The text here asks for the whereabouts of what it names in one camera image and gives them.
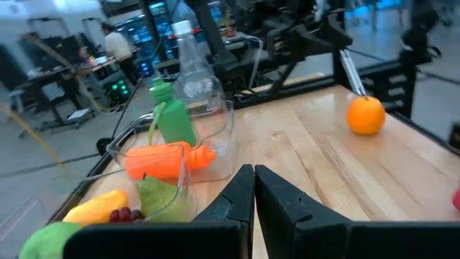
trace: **orange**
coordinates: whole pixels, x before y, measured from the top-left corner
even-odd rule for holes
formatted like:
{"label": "orange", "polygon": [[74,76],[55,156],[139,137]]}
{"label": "orange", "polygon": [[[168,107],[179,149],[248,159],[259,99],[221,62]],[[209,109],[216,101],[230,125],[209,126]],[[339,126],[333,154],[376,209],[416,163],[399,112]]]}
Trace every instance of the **orange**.
{"label": "orange", "polygon": [[372,96],[359,96],[350,103],[346,113],[346,123],[356,134],[374,135],[382,129],[386,114],[379,99]]}

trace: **white bottle cap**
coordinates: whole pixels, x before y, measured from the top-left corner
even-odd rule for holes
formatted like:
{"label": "white bottle cap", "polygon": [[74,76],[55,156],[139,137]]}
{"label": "white bottle cap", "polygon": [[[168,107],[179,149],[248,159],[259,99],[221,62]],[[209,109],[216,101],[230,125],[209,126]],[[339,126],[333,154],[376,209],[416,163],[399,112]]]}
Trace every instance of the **white bottle cap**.
{"label": "white bottle cap", "polygon": [[176,36],[193,32],[192,24],[190,23],[189,20],[176,22],[172,24],[172,28],[174,29],[174,34]]}

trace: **green pear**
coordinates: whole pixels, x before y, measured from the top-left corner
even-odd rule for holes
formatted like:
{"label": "green pear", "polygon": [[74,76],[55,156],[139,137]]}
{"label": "green pear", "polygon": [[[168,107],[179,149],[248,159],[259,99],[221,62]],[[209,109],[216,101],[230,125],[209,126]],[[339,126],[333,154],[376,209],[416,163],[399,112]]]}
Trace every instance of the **green pear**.
{"label": "green pear", "polygon": [[22,247],[19,259],[62,258],[67,240],[81,226],[72,222],[53,222],[37,230]]}
{"label": "green pear", "polygon": [[193,213],[193,199],[186,191],[145,176],[137,183],[141,212],[149,222],[184,222]]}

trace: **orange plastic toy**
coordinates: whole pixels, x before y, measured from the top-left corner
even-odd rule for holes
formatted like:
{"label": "orange plastic toy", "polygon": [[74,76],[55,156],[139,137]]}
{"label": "orange plastic toy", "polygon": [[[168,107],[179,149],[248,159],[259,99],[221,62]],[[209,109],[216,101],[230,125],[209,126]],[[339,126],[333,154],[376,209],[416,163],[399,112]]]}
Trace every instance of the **orange plastic toy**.
{"label": "orange plastic toy", "polygon": [[124,167],[134,180],[142,180],[144,174],[158,179],[178,178],[183,158],[188,170],[205,169],[216,158],[216,154],[205,145],[192,148],[183,141],[133,147],[126,154]]}
{"label": "orange plastic toy", "polygon": [[377,98],[359,96],[350,103],[346,122],[356,134],[374,135],[382,129],[386,115],[382,103]]}

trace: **red grapes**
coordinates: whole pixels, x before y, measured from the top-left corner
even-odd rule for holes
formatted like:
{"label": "red grapes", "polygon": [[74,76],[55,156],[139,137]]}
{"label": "red grapes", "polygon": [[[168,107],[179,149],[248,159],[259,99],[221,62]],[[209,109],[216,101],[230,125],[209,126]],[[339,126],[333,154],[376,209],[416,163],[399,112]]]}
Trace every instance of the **red grapes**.
{"label": "red grapes", "polygon": [[115,209],[110,213],[109,222],[141,222],[145,217],[138,209],[131,211],[128,207],[123,207],[120,210]]}

